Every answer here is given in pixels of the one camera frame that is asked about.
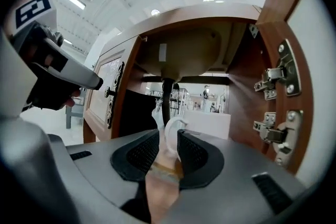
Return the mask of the ornamented wooden cabinet door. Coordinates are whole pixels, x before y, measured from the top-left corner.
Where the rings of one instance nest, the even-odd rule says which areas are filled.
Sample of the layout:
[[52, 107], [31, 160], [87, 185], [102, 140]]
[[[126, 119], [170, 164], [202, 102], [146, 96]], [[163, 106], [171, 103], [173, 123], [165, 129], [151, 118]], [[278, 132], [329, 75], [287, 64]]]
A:
[[123, 64], [123, 53], [109, 52], [102, 55], [94, 68], [94, 72], [103, 79], [99, 90], [89, 90], [86, 95], [83, 113], [83, 142], [93, 143], [96, 140], [107, 141], [112, 138], [112, 105], [113, 96], [104, 97], [106, 87], [113, 90], [114, 80]]

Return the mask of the metal cabinet hinge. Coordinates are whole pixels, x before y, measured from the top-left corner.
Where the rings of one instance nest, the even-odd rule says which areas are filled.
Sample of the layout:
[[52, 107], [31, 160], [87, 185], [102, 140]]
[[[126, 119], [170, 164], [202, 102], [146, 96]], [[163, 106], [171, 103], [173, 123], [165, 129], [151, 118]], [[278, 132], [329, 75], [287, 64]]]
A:
[[288, 168], [295, 151], [303, 120], [303, 111], [290, 110], [286, 112], [286, 120], [276, 125], [276, 113], [266, 112], [262, 122], [255, 121], [253, 129], [259, 133], [261, 140], [273, 146], [275, 162]]
[[276, 83], [285, 87], [287, 97], [300, 95], [302, 91], [298, 65], [288, 39], [278, 46], [278, 55], [276, 67], [267, 68], [254, 85], [255, 92], [263, 92], [266, 101], [277, 97]]

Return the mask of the black drain pipe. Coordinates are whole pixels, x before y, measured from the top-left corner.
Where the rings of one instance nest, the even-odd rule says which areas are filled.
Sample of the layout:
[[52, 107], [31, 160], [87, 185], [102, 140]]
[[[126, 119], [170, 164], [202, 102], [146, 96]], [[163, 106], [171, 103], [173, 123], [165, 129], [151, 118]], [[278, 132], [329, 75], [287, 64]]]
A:
[[170, 120], [170, 98], [173, 89], [174, 80], [166, 78], [163, 80], [163, 95], [162, 95], [162, 118], [164, 126]]

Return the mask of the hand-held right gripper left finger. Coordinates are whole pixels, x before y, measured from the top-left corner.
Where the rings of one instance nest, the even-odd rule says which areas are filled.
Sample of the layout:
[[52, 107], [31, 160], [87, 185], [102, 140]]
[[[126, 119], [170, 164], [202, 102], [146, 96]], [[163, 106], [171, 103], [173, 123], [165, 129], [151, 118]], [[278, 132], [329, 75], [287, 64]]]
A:
[[145, 177], [158, 155], [159, 143], [159, 130], [147, 130], [140, 138], [114, 151], [110, 158], [111, 166], [123, 180], [138, 185], [135, 196], [121, 209], [141, 221], [151, 220]]

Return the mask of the plain wooden cabinet door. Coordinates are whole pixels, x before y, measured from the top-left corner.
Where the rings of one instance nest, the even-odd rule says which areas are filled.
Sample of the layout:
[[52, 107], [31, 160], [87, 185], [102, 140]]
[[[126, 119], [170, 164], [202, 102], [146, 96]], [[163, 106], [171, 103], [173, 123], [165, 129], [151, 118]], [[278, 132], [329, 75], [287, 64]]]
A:
[[300, 95], [287, 97], [285, 87], [276, 83], [276, 125], [286, 120], [286, 112], [303, 111], [299, 138], [287, 171], [298, 175], [298, 170], [308, 148], [313, 120], [313, 89], [311, 75], [299, 41], [288, 25], [288, 19], [299, 0], [266, 0], [257, 20], [257, 27], [265, 43], [271, 67], [277, 65], [278, 46], [288, 39], [298, 65], [302, 91]]

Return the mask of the person's left hand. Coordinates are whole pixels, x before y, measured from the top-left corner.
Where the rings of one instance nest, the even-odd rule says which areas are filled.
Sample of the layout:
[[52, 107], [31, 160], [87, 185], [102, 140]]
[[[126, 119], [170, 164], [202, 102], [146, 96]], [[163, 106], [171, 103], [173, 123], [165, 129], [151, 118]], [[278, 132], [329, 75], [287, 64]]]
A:
[[27, 103], [41, 109], [59, 110], [80, 86], [51, 77], [38, 78]]

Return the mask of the wooden sink vanity cabinet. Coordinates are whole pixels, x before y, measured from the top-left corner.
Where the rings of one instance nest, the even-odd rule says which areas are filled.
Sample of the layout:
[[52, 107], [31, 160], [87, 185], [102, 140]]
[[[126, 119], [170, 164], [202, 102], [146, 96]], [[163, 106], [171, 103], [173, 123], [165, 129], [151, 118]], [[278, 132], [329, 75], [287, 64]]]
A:
[[[264, 65], [260, 50], [264, 43], [260, 36], [253, 38], [248, 28], [243, 39], [225, 73], [208, 71], [199, 76], [183, 77], [178, 82], [193, 84], [223, 84], [229, 86], [228, 105], [226, 112], [231, 115], [229, 137], [234, 141], [255, 146], [261, 149], [262, 142], [259, 138], [248, 138], [249, 125], [257, 115], [262, 115], [267, 108], [266, 101], [253, 89], [254, 83], [261, 74]], [[145, 82], [145, 75], [148, 74], [139, 66], [129, 66], [123, 61], [119, 72], [114, 80], [113, 91], [116, 95], [113, 98], [112, 111], [112, 138], [119, 137], [120, 119], [123, 107], [123, 100], [127, 90], [139, 91]], [[148, 74], [149, 82], [159, 81], [162, 78]]]

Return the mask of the white box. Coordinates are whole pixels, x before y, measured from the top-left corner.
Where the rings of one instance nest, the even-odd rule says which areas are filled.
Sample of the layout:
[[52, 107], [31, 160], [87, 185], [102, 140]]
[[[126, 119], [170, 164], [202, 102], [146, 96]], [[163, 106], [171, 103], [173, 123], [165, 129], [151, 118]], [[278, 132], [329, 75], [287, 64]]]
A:
[[204, 133], [224, 140], [229, 138], [231, 120], [231, 115], [229, 114], [185, 111], [183, 119], [187, 122], [187, 130]]

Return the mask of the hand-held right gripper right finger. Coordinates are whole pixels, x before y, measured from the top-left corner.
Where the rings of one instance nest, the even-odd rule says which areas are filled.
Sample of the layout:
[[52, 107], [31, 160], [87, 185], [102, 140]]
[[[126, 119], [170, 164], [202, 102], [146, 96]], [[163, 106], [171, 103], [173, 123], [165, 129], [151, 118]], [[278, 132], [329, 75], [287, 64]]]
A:
[[213, 138], [186, 129], [177, 131], [177, 153], [183, 171], [180, 190], [204, 188], [222, 172], [225, 159], [219, 148], [211, 143]]

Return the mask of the black cloth item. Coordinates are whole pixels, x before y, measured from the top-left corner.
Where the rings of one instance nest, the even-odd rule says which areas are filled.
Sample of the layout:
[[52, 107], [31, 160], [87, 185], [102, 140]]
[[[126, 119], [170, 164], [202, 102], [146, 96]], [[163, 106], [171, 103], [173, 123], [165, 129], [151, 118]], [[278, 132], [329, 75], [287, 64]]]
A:
[[124, 137], [157, 129], [158, 125], [152, 116], [155, 108], [156, 99], [154, 96], [127, 90], [123, 100], [119, 136]]

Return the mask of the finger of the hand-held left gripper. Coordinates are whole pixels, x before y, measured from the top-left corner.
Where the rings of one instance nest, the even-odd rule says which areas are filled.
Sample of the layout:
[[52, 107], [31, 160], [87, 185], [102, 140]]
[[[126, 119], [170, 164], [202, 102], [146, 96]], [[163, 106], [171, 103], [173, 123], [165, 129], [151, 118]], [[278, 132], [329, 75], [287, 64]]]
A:
[[94, 82], [89, 87], [91, 90], [99, 90], [101, 86], [103, 85], [103, 79], [99, 77], [98, 75], [95, 76]]

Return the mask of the white ceramic sink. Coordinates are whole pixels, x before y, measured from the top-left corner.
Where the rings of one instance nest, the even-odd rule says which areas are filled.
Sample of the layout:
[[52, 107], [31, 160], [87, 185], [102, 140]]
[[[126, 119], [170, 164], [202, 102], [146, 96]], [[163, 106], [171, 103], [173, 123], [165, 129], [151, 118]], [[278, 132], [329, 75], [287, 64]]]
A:
[[229, 2], [169, 10], [107, 41], [97, 66], [121, 58], [129, 66], [174, 81], [208, 71], [225, 73], [259, 14], [253, 5]]

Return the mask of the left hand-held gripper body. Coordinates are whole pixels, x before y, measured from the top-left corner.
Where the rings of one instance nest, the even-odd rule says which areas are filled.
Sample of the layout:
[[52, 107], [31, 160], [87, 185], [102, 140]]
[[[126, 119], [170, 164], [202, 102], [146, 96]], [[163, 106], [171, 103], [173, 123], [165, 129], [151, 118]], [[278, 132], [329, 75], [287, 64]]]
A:
[[11, 43], [24, 54], [28, 45], [37, 46], [31, 64], [43, 73], [89, 88], [97, 75], [61, 49], [62, 34], [57, 29], [57, 11], [52, 0], [30, 0], [12, 14]]

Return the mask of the grey chair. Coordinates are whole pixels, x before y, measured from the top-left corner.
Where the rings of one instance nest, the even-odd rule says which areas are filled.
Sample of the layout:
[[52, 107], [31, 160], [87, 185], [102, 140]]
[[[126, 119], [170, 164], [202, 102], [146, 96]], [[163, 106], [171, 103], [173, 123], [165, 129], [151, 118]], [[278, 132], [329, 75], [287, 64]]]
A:
[[83, 110], [86, 98], [86, 89], [80, 89], [80, 96], [75, 97], [75, 105], [73, 107], [66, 107], [66, 129], [71, 129], [71, 119], [75, 118], [83, 118]]

